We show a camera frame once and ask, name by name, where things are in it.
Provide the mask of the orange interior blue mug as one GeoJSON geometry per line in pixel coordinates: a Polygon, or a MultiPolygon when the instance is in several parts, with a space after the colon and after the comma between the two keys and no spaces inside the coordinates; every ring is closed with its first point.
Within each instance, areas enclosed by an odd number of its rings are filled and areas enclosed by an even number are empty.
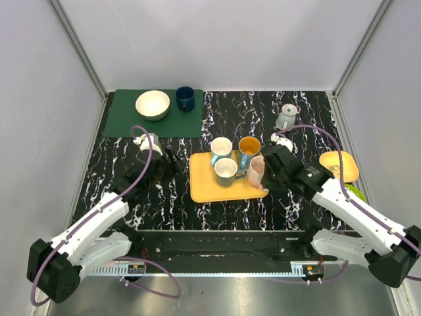
{"type": "Polygon", "coordinates": [[[239,141],[237,152],[237,162],[240,169],[247,169],[251,160],[260,153],[261,144],[259,140],[252,136],[247,136],[239,141]]]}

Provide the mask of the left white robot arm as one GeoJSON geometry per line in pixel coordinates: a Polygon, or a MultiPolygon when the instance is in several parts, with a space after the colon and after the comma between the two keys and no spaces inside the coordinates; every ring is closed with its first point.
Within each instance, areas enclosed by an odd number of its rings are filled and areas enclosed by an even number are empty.
{"type": "Polygon", "coordinates": [[[109,192],[81,219],[51,241],[38,239],[29,252],[27,278],[55,303],[67,300],[81,281],[108,262],[147,257],[141,235],[124,217],[151,188],[183,175],[186,164],[171,148],[144,149],[132,168],[114,180],[109,192]]]}

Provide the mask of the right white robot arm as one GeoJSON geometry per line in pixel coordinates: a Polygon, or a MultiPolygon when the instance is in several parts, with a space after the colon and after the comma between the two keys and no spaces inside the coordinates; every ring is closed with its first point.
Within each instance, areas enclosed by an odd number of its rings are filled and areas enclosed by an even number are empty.
{"type": "Polygon", "coordinates": [[[299,244],[300,256],[313,261],[333,256],[366,267],[383,284],[398,288],[420,258],[420,228],[405,227],[382,215],[347,190],[320,163],[304,164],[284,145],[262,151],[261,184],[269,190],[287,188],[345,221],[358,237],[314,229],[299,244]]]}

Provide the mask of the pink mug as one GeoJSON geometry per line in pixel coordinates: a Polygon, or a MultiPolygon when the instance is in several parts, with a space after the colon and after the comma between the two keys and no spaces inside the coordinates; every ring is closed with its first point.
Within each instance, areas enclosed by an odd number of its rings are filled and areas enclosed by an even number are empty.
{"type": "Polygon", "coordinates": [[[256,157],[252,158],[249,164],[249,170],[247,171],[247,181],[252,188],[267,192],[268,190],[261,184],[264,170],[264,157],[262,155],[257,155],[256,157]]]}

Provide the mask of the light blue footed mug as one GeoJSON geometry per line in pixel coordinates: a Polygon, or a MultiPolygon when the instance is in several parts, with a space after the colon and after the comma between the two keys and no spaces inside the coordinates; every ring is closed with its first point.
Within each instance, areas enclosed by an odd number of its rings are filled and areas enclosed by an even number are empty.
{"type": "Polygon", "coordinates": [[[295,125],[296,116],[299,109],[294,104],[285,104],[281,108],[281,112],[276,119],[276,127],[279,130],[285,130],[295,125]]]}

